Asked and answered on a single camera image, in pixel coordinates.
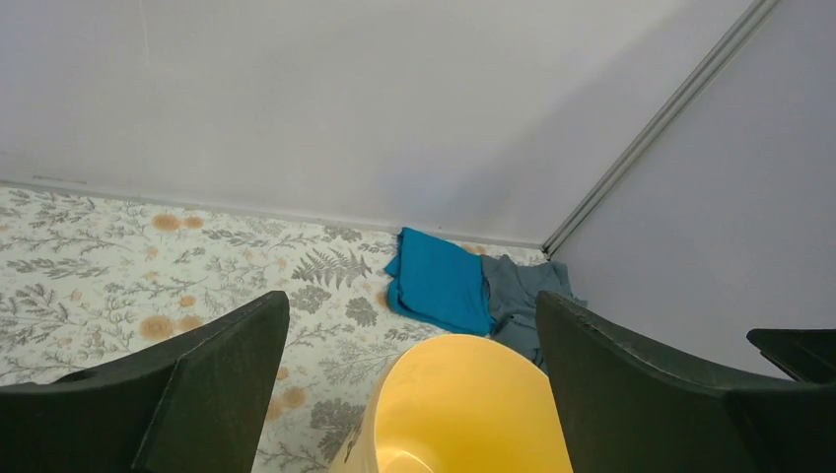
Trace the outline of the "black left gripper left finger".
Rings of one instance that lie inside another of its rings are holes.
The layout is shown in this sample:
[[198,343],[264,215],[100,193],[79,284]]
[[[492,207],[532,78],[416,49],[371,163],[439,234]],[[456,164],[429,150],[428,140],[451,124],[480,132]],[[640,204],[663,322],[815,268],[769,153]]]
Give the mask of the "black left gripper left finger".
[[1,390],[5,472],[248,472],[289,331],[269,292],[54,382]]

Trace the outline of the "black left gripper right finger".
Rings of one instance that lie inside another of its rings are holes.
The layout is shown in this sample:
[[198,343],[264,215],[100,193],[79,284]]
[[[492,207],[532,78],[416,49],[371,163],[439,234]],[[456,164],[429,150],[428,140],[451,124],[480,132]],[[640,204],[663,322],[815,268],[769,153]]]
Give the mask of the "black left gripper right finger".
[[577,472],[831,472],[835,387],[745,372],[552,292],[535,323]]

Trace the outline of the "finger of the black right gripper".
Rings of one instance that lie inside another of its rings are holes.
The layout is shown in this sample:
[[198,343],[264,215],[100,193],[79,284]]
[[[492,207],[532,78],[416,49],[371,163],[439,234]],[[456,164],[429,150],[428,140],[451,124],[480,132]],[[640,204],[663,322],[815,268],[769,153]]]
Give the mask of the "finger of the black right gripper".
[[835,382],[834,329],[755,328],[748,331],[746,339],[794,380]]

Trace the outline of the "yellow plastic trash bin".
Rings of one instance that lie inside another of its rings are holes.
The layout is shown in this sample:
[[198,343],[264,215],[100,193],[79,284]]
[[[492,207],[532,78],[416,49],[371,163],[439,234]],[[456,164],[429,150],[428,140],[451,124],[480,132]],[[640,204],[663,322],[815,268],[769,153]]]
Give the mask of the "yellow plastic trash bin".
[[332,472],[570,472],[547,375],[487,338],[442,335],[397,357]]

